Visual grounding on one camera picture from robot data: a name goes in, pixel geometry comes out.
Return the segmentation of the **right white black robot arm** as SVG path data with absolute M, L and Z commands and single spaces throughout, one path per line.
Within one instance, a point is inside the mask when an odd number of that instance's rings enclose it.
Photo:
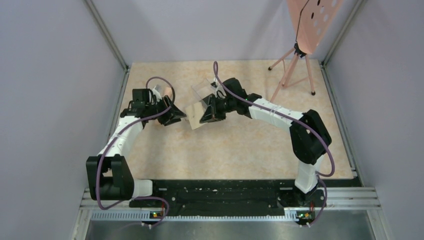
M 218 82 L 218 89 L 209 94 L 200 124 L 219 122 L 228 113 L 236 112 L 249 119 L 264 121 L 289 133 L 294 155 L 300 161 L 294 181 L 293 200 L 307 206 L 314 198 L 318 170 L 332 143 L 331 136 L 319 113 L 293 111 L 271 103 L 256 93 L 247 94 L 236 78 Z

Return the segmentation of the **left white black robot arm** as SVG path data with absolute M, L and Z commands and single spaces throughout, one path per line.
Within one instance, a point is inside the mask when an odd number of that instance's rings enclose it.
M 89 192 L 93 200 L 126 201 L 141 197 L 149 207 L 160 202 L 161 194 L 153 188 L 153 181 L 134 178 L 126 157 L 148 122 L 158 121 L 169 126 L 187 116 L 172 100 L 156 89 L 132 90 L 132 99 L 121 112 L 108 143 L 86 161 Z

